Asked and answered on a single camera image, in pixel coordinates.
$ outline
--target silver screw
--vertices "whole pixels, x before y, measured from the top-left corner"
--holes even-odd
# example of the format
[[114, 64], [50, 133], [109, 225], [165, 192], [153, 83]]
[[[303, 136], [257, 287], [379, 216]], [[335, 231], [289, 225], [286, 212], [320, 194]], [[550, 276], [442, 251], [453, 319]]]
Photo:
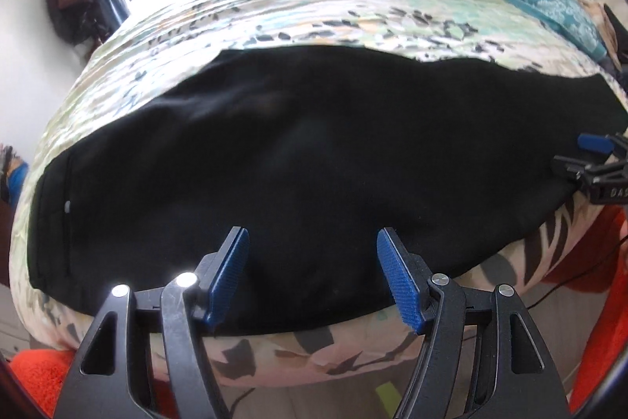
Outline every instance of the silver screw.
[[514, 289], [509, 284], [500, 284], [499, 288], [497, 288], [497, 289], [500, 292], [500, 294], [502, 294], [503, 296], [513, 296], [514, 295]]
[[125, 296], [130, 291], [129, 286], [126, 284], [118, 284], [114, 286], [114, 289], [111, 290], [111, 294], [113, 296], [121, 297]]
[[190, 287], [198, 281], [199, 278], [196, 277], [194, 272], [184, 272], [183, 274], [179, 274], [175, 283], [180, 287]]
[[447, 284], [449, 284], [449, 277], [445, 274], [434, 274], [432, 276], [432, 283], [438, 286], [447, 286]]

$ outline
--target blue gripper pad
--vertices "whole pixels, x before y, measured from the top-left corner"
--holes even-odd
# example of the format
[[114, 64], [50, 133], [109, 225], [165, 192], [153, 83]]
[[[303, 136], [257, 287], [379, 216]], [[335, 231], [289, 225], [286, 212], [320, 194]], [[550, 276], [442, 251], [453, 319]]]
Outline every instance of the blue gripper pad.
[[227, 251], [209, 289], [209, 307], [205, 315], [208, 327], [215, 328], [225, 320], [247, 258], [249, 258], [249, 232], [242, 229]]
[[378, 258], [401, 319], [408, 327], [419, 332], [425, 323], [420, 310], [419, 290], [410, 277], [406, 264], [383, 230], [378, 233]]
[[578, 147], [594, 153], [610, 156], [615, 149], [615, 144], [603, 135], [580, 134], [578, 136]]

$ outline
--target floor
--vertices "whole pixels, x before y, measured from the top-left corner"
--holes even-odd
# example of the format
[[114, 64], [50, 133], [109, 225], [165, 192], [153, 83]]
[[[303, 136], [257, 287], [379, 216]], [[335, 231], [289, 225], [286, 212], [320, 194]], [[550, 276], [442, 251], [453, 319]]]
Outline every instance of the floor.
[[[539, 285], [525, 303], [540, 298], [549, 286]], [[565, 391], [573, 385], [575, 370], [586, 340], [604, 305], [605, 295], [585, 295], [559, 289], [531, 312], [563, 378]], [[473, 365], [473, 341], [463, 344], [458, 377], [448, 418], [462, 414]], [[414, 364], [407, 362], [386, 370], [333, 382], [293, 388], [258, 388], [236, 407], [234, 419], [388, 419], [376, 387], [391, 382], [403, 394]], [[223, 388], [228, 406], [246, 389]]]

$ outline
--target wall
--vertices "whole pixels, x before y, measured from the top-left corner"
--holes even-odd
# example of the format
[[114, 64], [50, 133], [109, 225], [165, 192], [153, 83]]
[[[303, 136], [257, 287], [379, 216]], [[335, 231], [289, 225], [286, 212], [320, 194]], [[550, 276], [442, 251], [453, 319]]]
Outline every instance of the wall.
[[54, 33], [45, 0], [0, 0], [0, 142], [27, 161], [83, 64]]

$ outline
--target person's hand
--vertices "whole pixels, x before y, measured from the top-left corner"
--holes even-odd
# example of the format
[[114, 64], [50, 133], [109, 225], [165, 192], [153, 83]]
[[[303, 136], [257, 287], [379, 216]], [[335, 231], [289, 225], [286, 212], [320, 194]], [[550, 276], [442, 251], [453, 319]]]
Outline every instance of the person's hand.
[[[623, 239], [628, 235], [628, 221], [625, 221], [619, 230], [619, 238]], [[624, 242], [619, 248], [619, 262], [624, 265], [624, 274], [628, 274], [628, 241]]]

